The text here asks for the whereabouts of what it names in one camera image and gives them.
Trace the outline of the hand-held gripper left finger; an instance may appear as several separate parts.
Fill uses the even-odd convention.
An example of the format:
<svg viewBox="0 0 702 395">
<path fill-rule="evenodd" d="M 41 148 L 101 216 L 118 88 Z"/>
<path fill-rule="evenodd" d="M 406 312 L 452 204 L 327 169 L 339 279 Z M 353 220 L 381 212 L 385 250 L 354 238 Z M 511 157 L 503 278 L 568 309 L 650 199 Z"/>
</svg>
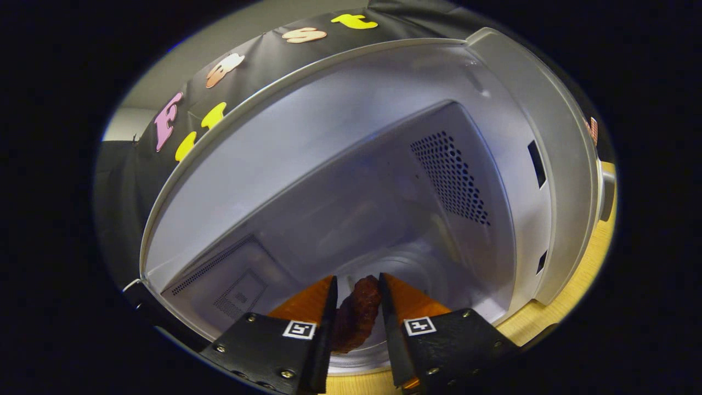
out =
<svg viewBox="0 0 702 395">
<path fill-rule="evenodd" d="M 246 313 L 200 352 L 244 393 L 326 392 L 338 286 L 327 276 L 294 295 L 295 313 Z"/>
</svg>

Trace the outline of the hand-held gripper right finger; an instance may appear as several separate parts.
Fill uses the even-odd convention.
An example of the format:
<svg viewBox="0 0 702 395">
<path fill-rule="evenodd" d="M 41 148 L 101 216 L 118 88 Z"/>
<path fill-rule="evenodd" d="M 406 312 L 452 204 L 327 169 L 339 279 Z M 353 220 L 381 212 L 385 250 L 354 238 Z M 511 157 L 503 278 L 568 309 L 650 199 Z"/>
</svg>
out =
<svg viewBox="0 0 702 395">
<path fill-rule="evenodd" d="M 378 287 L 393 382 L 403 392 L 469 392 L 521 351 L 472 308 L 450 310 L 388 273 Z"/>
</svg>

